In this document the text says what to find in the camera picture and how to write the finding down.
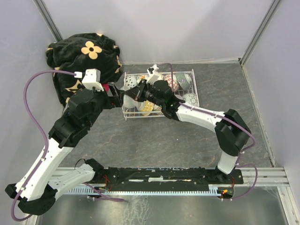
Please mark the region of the red patterned bowl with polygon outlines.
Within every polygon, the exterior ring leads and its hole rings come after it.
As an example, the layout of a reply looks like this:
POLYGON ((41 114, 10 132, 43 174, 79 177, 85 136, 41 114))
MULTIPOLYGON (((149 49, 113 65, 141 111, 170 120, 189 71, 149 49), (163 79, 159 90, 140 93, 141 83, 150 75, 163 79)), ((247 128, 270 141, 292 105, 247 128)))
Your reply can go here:
POLYGON ((124 81, 124 90, 127 91, 137 85, 137 80, 134 75, 126 75, 124 81))

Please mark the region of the yellow teal sun bowl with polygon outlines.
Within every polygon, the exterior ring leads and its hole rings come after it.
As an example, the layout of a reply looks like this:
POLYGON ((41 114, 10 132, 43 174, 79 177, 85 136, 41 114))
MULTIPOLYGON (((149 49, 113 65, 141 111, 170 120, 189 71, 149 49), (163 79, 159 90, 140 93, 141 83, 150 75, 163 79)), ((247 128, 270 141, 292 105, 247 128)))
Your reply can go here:
POLYGON ((138 105, 137 110, 142 116, 149 116, 152 113, 153 108, 154 104, 152 102, 144 101, 138 105))

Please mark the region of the blue triangle patterned bowl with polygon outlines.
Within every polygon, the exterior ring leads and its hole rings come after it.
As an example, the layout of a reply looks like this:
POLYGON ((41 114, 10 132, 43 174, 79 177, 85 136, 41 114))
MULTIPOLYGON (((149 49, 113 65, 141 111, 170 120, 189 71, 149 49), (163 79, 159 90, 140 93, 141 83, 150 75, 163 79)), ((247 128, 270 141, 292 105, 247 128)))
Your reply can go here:
POLYGON ((173 91, 176 92, 179 89, 179 83, 175 74, 166 74, 164 75, 164 80, 168 82, 168 85, 173 88, 173 91))

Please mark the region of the white wire dish rack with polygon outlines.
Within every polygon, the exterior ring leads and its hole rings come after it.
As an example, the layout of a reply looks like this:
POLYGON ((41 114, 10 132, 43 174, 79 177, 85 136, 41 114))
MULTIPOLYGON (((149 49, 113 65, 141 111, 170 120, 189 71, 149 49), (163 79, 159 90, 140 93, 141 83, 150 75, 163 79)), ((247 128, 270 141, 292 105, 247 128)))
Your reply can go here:
MULTIPOLYGON (((160 73, 173 87, 174 94, 181 99, 186 100, 192 105, 199 106, 199 98, 195 83, 194 71, 176 71, 171 77, 171 72, 160 73)), ((147 73, 124 75, 124 90, 132 88, 134 84, 142 78, 148 78, 147 73)), ((161 108, 148 101, 140 103, 129 97, 124 97, 122 112, 125 120, 137 118, 158 118, 164 117, 161 108)))

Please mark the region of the grey geometric patterned bowl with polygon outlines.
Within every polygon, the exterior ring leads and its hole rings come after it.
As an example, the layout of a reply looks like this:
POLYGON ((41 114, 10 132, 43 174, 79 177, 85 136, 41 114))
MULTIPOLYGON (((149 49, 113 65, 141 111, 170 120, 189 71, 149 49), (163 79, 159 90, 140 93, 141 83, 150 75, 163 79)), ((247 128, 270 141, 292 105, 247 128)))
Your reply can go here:
POLYGON ((179 84, 179 86, 183 89, 183 90, 188 90, 191 87, 191 83, 192 83, 192 79, 190 77, 189 74, 184 73, 184 72, 177 72, 175 74, 175 77, 177 79, 177 82, 179 84))

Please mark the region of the multicolour bowl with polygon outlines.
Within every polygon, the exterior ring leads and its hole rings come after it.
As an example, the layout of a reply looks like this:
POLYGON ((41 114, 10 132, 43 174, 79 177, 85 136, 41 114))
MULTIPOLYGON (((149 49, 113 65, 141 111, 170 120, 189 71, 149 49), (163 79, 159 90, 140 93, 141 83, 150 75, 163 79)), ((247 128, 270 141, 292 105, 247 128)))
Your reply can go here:
POLYGON ((185 103, 199 107, 198 97, 194 93, 187 93, 182 96, 185 103))

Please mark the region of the plain white bowl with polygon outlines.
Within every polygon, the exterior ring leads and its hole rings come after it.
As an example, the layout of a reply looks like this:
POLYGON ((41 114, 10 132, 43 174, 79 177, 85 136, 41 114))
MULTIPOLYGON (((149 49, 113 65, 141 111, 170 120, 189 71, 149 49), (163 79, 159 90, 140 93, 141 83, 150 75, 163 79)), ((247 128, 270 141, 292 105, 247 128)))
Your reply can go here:
POLYGON ((123 106, 125 108, 135 108, 138 106, 138 102, 134 101, 131 97, 129 97, 125 92, 124 92, 124 98, 123 98, 123 106))

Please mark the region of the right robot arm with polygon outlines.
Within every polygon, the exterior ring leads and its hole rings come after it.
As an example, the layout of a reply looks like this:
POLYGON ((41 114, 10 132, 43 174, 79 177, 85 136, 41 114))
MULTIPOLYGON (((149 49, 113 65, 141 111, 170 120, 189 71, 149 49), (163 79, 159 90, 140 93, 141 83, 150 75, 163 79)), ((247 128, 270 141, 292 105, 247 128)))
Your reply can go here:
POLYGON ((158 80, 150 84, 142 79, 125 94, 136 102, 149 101, 161 107, 161 112, 169 119, 189 122, 214 132, 222 150, 215 171, 215 178, 220 183, 232 178, 232 170, 238 163, 240 153, 248 149, 248 140, 256 142, 236 110, 217 112, 188 104, 174 94, 166 81, 158 80))

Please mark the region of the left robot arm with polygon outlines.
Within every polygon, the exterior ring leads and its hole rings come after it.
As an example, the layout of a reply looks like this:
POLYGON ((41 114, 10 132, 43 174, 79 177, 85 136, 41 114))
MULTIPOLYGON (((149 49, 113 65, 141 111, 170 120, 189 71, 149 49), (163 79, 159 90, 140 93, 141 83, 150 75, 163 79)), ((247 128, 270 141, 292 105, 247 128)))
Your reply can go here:
POLYGON ((96 88, 73 94, 30 170, 18 183, 7 185, 5 192, 23 213, 40 216, 67 191, 82 183, 98 183, 105 177, 104 167, 92 158, 61 178, 52 179, 62 160, 88 134, 100 113, 122 107, 124 91, 112 82, 108 86, 111 96, 96 88))

